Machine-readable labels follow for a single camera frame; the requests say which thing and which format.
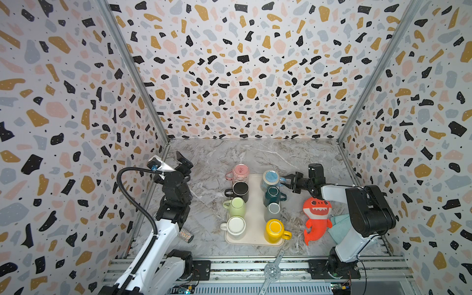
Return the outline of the black mug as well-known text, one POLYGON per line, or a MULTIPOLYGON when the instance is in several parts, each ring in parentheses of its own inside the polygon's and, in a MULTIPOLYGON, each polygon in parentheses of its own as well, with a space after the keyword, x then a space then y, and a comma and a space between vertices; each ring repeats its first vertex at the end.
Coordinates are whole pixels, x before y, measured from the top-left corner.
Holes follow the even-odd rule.
POLYGON ((226 189, 224 195, 229 198, 241 198, 245 203, 249 200, 249 185, 244 181, 235 182, 232 188, 226 189))

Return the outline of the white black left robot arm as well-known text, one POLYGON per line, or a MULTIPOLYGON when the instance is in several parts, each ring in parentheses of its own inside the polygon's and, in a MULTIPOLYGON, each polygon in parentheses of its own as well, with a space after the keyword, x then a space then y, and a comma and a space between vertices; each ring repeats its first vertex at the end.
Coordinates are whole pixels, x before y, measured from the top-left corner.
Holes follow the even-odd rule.
POLYGON ((175 168, 159 156, 153 156, 145 168, 125 167, 118 171, 118 188, 151 223, 152 231, 131 265, 113 286, 103 286, 99 292, 101 295, 165 295, 177 280, 192 277, 191 252, 168 251, 188 218, 192 201, 188 182, 194 165, 180 152, 176 158, 179 165, 175 168), (164 196, 155 216, 151 216, 124 187, 123 173, 133 170, 152 173, 154 182, 162 185, 164 196))

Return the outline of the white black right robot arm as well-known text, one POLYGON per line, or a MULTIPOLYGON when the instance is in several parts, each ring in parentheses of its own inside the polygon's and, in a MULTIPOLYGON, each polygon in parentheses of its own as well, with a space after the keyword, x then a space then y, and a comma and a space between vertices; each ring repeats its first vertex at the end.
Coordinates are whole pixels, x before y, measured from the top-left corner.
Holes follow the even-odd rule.
POLYGON ((293 193, 310 193, 302 211, 308 217, 304 231, 305 244, 319 240, 327 229, 333 227, 329 215, 332 203, 346 204, 350 228, 343 240, 331 249, 326 263, 315 267, 318 273, 327 272, 333 278, 353 274, 358 256, 377 236, 386 234, 396 225, 396 219, 381 190, 376 185, 344 186, 326 184, 324 177, 312 173, 310 178, 302 173, 282 177, 282 184, 293 193))

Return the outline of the blue patterned mug yellow inside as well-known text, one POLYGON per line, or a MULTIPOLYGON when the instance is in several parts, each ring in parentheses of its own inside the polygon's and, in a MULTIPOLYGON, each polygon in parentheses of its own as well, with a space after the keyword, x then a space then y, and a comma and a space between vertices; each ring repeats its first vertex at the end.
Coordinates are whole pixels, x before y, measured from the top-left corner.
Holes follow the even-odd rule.
POLYGON ((264 192, 266 192, 272 186, 281 187, 285 183, 286 179, 281 177, 278 172, 267 170, 262 175, 260 187, 264 192))

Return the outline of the pink mug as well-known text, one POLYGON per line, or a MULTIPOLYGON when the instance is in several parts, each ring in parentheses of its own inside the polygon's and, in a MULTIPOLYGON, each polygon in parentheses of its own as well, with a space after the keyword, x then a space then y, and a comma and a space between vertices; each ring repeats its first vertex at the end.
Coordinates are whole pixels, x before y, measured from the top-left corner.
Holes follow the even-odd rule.
POLYGON ((233 183, 238 181, 246 181, 250 174, 250 170, 247 165, 240 163, 236 165, 230 172, 225 175, 228 181, 233 183))

